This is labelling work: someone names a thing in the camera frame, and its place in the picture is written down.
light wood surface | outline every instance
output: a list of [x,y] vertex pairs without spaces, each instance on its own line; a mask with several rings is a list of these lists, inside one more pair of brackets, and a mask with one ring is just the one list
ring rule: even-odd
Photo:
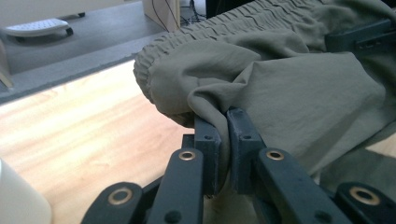
[[79,223],[106,187],[146,186],[183,133],[160,114],[125,63],[0,106],[0,157],[49,201],[54,224]]

wooden table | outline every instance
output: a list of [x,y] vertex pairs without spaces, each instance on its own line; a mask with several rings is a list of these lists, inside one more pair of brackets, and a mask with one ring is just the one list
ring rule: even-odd
[[79,223],[106,187],[163,174],[183,133],[125,63],[0,106],[0,157],[49,201],[54,224]]

gray floor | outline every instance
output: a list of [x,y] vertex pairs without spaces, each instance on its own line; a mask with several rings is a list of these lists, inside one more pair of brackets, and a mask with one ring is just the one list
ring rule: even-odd
[[[188,0],[180,1],[183,18],[191,17]],[[196,1],[205,14],[205,1]],[[141,2],[71,15],[67,21],[74,34],[66,32],[27,38],[19,43],[0,31],[5,44],[14,88],[0,83],[0,105],[86,76],[109,66],[132,60],[137,52],[165,30],[144,15]]]

wrinkled fabric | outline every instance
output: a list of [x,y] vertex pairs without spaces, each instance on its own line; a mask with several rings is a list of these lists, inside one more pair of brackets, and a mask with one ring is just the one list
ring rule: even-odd
[[[396,49],[357,58],[326,52],[324,41],[383,18],[396,22],[376,0],[255,1],[152,42],[134,74],[170,119],[193,127],[196,114],[218,129],[222,181],[230,106],[245,109],[268,147],[287,150],[312,175],[396,118]],[[227,186],[207,206],[213,223],[254,223],[251,204]]]

black plastic bracket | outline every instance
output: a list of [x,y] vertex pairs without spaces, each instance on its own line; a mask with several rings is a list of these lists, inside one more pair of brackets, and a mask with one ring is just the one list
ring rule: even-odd
[[390,20],[382,20],[340,34],[326,35],[325,42],[329,52],[371,52],[395,43],[396,29]]
[[262,149],[257,171],[282,223],[351,223],[288,152]]
[[226,116],[231,141],[231,184],[236,192],[251,194],[252,163],[266,145],[245,111],[230,108]]
[[353,223],[396,223],[396,203],[362,183],[341,184],[334,201]]
[[147,223],[202,223],[203,171],[204,156],[201,151],[182,148],[174,152]]

